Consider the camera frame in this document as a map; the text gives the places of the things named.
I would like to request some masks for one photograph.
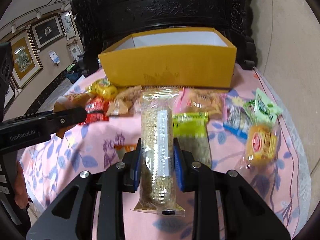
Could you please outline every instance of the metal bolt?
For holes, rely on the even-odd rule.
[[[116,164],[117,169],[123,169],[125,167],[125,163],[119,162]]]
[[[230,177],[235,178],[236,176],[238,176],[238,172],[236,172],[235,170],[231,170],[231,171],[228,171],[228,175]]]
[[[88,171],[82,171],[80,173],[80,177],[83,178],[83,179],[89,177],[89,172]]]
[[[201,163],[200,162],[193,162],[193,163],[191,163],[191,166],[195,169],[199,169],[201,167]]]

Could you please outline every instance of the human hand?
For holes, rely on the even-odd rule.
[[[24,180],[23,169],[19,162],[17,162],[17,177],[14,182],[14,200],[16,204],[24,209],[28,205],[28,193],[26,188],[26,182]]]

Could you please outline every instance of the green snack package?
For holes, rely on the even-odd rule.
[[[174,114],[173,136],[178,138],[180,148],[191,152],[194,159],[211,168],[212,159],[207,136],[208,113]]]
[[[244,110],[252,123],[265,123],[274,126],[283,110],[257,88],[256,98],[244,104]]]

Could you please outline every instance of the box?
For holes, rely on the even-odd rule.
[[[99,59],[118,86],[229,89],[236,47],[213,28],[168,28],[131,34]]]

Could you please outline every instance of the carved wooden furniture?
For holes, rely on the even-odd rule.
[[[71,0],[84,46],[83,74],[98,69],[97,56],[130,33],[177,26],[214,27],[237,47],[243,69],[256,64],[253,39],[247,35],[246,0]]]

